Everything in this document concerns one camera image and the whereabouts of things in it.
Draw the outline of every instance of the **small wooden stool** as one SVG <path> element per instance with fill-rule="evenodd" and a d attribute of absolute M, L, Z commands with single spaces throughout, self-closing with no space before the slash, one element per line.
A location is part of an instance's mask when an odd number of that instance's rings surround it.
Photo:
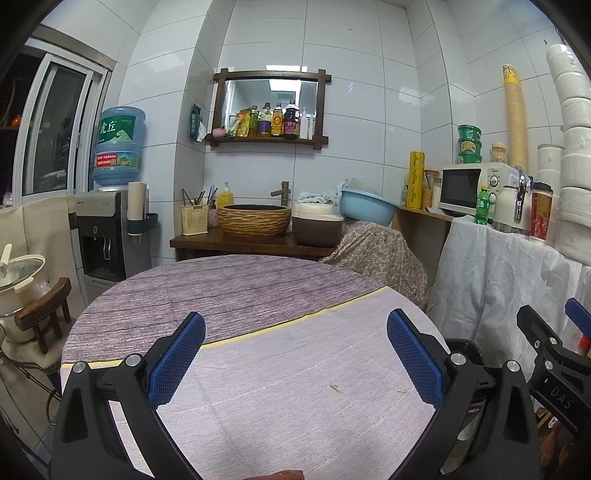
<path fill-rule="evenodd" d="M 35 332 L 35 338 L 41 349 L 41 353 L 47 353 L 44 332 L 39 328 L 39 323 L 49 317 L 49 326 L 53 327 L 56 337 L 61 338 L 60 322 L 57 319 L 57 309 L 61 306 L 66 323 L 70 323 L 70 309 L 68 308 L 67 296 L 72 291 L 72 283 L 67 277 L 61 277 L 53 288 L 43 295 L 40 299 L 27 305 L 20 312 L 15 314 L 14 323 L 22 331 L 29 328 Z"/>

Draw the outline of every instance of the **round table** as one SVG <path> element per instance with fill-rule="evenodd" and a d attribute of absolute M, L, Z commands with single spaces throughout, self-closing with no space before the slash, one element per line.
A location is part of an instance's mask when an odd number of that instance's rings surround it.
<path fill-rule="evenodd" d="M 283 469 L 385 480 L 434 411 L 387 338 L 395 308 L 443 343 L 412 302 L 348 270 L 260 255 L 187 260 L 96 299 L 64 347 L 63 384 L 74 362 L 117 364 L 199 312 L 205 344 L 158 414 L 205 480 Z M 149 472 L 119 404 L 112 410 L 129 457 Z"/>

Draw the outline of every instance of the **cooking pot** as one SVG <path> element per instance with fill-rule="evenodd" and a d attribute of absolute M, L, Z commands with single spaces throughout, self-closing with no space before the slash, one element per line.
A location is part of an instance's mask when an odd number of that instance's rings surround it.
<path fill-rule="evenodd" d="M 35 338 L 32 329 L 23 332 L 16 326 L 14 314 L 43 296 L 47 287 L 45 263 L 42 255 L 25 255 L 5 263 L 0 262 L 0 325 L 11 342 L 23 343 Z M 44 320 L 39 327 L 43 329 L 48 321 Z"/>

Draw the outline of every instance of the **tablecloth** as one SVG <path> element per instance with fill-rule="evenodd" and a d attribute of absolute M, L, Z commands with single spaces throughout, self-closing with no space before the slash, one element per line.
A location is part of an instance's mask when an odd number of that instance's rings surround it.
<path fill-rule="evenodd" d="M 514 359 L 529 378 L 535 350 L 517 328 L 517 311 L 531 305 L 575 349 L 581 333 L 564 304 L 574 297 L 591 310 L 590 271 L 548 245 L 466 216 L 452 222 L 426 312 L 445 338 L 475 341 L 487 365 Z"/>

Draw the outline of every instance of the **red container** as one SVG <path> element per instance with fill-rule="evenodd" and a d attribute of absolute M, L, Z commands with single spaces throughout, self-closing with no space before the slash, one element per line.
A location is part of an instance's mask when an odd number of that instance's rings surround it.
<path fill-rule="evenodd" d="M 531 240 L 546 240 L 552 210 L 552 194 L 552 188 L 547 183 L 537 181 L 531 187 Z"/>

